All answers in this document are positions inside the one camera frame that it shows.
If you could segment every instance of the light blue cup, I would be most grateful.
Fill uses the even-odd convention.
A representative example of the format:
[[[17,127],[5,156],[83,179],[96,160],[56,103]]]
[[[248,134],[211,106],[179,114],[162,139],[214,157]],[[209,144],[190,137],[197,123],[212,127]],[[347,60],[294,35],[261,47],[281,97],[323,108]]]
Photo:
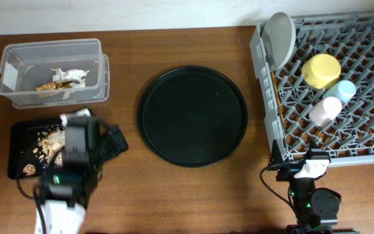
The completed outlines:
[[[329,88],[324,94],[323,99],[327,97],[336,97],[342,103],[347,103],[356,94],[356,86],[350,81],[340,81]]]

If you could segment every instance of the white paper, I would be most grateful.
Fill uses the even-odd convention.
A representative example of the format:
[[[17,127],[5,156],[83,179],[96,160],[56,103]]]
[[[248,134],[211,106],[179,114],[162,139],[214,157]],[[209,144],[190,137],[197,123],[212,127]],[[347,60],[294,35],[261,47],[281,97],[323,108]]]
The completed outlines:
[[[5,62],[3,84],[12,89],[16,90],[18,71],[11,64]]]
[[[53,82],[66,82],[66,81],[79,81],[82,77],[87,76],[88,71],[72,69],[68,71],[62,71],[59,69],[51,68],[56,72],[56,75],[53,76]]]

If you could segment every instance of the white robot part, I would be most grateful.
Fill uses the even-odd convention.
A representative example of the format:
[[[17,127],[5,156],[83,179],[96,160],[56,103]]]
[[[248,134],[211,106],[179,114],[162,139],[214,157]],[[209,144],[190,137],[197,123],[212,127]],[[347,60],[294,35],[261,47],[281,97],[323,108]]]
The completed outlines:
[[[47,200],[41,206],[47,234],[78,233],[84,220],[86,210],[78,203],[68,207],[65,201]],[[37,211],[36,229],[34,234],[42,234],[42,223]]]
[[[60,119],[62,120],[62,125],[65,127],[68,124],[68,118],[74,117],[74,116],[91,116],[90,110],[87,108],[83,108],[81,110],[78,110],[72,114],[61,114]]]
[[[330,161],[326,160],[311,160],[307,159],[300,172],[294,175],[294,178],[317,178],[325,173]]]

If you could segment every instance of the food scrap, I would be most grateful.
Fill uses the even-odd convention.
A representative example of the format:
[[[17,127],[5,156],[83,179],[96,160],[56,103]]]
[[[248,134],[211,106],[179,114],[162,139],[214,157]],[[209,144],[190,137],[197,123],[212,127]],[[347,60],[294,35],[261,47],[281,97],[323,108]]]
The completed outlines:
[[[32,176],[36,173],[36,171],[36,167],[32,164],[28,164],[23,168],[23,173],[25,173],[25,176]]]
[[[41,145],[43,148],[44,159],[47,162],[51,162],[51,159],[58,153],[55,163],[57,161],[58,163],[56,164],[60,164],[59,161],[61,162],[62,154],[59,153],[59,150],[64,146],[64,131],[56,127],[55,131],[51,131],[50,133],[42,132],[42,135],[45,138],[39,138],[38,145]]]
[[[86,87],[85,79],[82,79],[82,77],[87,76],[89,70],[83,71],[83,70],[77,70],[72,69],[68,71],[62,71],[60,68],[53,69],[53,71],[56,71],[56,75],[53,76],[53,82],[43,84],[42,86],[39,86],[34,89],[34,91],[42,91],[42,90],[58,90],[58,89],[67,89],[67,88],[84,88]],[[63,100],[70,97],[70,94],[74,91],[67,91],[63,95]],[[40,98],[46,98],[54,94],[40,94]]]

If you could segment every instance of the yellow cup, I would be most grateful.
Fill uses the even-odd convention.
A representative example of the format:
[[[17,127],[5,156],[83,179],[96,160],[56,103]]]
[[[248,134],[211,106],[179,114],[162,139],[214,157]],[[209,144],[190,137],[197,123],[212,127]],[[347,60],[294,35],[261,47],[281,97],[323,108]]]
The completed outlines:
[[[318,54],[303,65],[305,82],[314,88],[331,88],[338,81],[342,67],[336,58]]]

